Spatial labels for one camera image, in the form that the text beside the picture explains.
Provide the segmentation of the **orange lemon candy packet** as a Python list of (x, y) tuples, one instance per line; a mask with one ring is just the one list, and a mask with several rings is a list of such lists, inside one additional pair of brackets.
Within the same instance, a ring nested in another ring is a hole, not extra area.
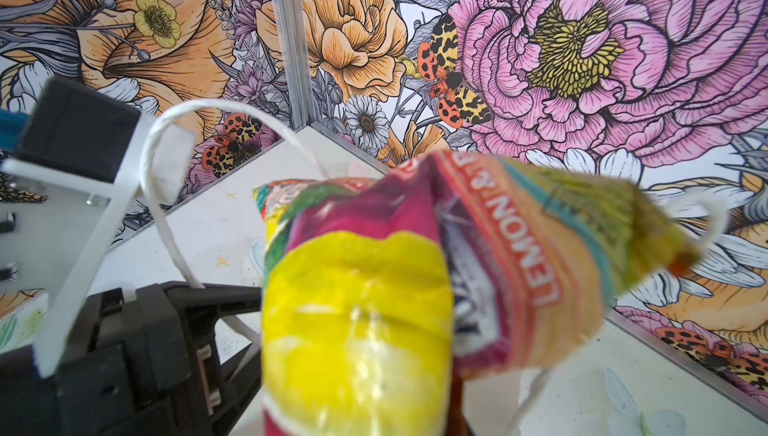
[(557, 365), (703, 253), (629, 182), (477, 153), (254, 198), (269, 435), (446, 434), (454, 380)]

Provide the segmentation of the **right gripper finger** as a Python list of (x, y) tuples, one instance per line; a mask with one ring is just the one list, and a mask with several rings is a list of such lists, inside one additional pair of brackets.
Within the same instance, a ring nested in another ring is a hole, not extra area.
[(446, 422), (446, 436), (473, 436), (467, 419), (463, 414), (464, 382), (454, 375), (451, 381), (450, 401)]

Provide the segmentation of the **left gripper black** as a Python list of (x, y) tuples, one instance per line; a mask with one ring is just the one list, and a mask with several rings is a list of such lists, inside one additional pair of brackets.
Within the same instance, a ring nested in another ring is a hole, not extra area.
[(256, 287), (150, 285), (86, 299), (53, 375), (31, 346), (1, 356), (4, 435), (228, 435), (261, 388), (261, 361), (222, 360), (215, 325), (260, 310)]

